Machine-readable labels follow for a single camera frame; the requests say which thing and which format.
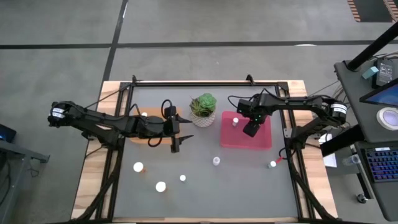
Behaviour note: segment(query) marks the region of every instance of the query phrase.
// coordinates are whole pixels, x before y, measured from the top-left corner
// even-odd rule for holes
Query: computer monitor
[[[398,78],[362,96],[363,103],[398,107]]]

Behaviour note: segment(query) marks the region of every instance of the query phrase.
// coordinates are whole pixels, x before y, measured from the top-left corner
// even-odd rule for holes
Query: concrete floor
[[[111,43],[122,0],[2,0],[0,45]],[[130,0],[120,43],[372,40],[391,23],[357,23],[345,0]],[[118,49],[110,80],[300,79],[308,93],[336,80],[333,64],[365,46]],[[398,50],[389,45],[384,52]],[[70,218],[87,142],[73,128],[49,128],[51,102],[98,97],[109,49],[0,50],[0,123],[16,143],[51,154],[27,178],[13,223]],[[336,87],[323,91],[332,94]],[[354,118],[350,115],[351,124]],[[353,199],[359,182],[330,177],[339,217],[384,223],[376,201]]]

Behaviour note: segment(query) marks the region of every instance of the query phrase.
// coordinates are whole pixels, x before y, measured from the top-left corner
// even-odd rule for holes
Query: wooden table frame
[[[100,99],[117,92],[118,89],[131,82],[104,82],[100,94]],[[250,81],[137,81],[136,86],[249,86]],[[256,81],[256,84],[274,85],[279,87],[278,94],[280,96],[305,96],[304,82],[302,80],[281,80],[281,81]],[[132,89],[129,88],[125,92],[128,94],[114,94],[107,99],[98,103],[98,111],[121,116],[129,108],[132,97]],[[299,125],[303,126],[311,121],[312,114],[310,111],[281,111],[282,117],[285,119],[284,128]],[[90,141],[87,148],[87,154],[99,148],[98,141]],[[107,149],[100,149],[98,152],[90,155],[83,164],[80,183],[76,193],[75,204],[73,206],[72,217],[79,217],[90,205],[101,188],[103,180],[109,177],[113,171],[117,159],[122,158],[122,153]],[[331,189],[323,165],[322,152],[315,148],[307,146],[302,152],[299,151],[294,155],[294,164],[300,172],[303,179],[308,183],[311,191],[317,197],[319,202],[334,217],[337,216],[335,203],[331,194]],[[116,200],[116,192],[118,182],[111,186],[103,197],[103,206],[97,209],[91,219],[102,219],[105,222],[296,222],[298,217],[284,218],[113,218],[114,201]],[[304,196],[301,188],[293,182],[295,194],[297,194],[297,208],[300,217],[317,217],[319,215],[308,205],[308,201]]]

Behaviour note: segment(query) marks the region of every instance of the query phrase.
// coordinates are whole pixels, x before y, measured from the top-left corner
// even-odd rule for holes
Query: pink tray
[[[232,120],[238,118],[238,125],[232,125]],[[224,111],[221,116],[221,140],[222,147],[238,149],[266,150],[272,147],[271,119],[268,116],[257,134],[252,138],[243,133],[243,127],[249,122],[249,118],[233,111]]]

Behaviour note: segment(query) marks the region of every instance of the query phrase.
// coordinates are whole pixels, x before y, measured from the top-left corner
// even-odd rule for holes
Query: white flower pot
[[[190,116],[193,124],[195,124],[198,127],[205,128],[213,124],[214,120],[216,119],[216,110],[214,110],[214,112],[210,116],[205,118],[201,118],[199,116],[194,115],[192,111]]]

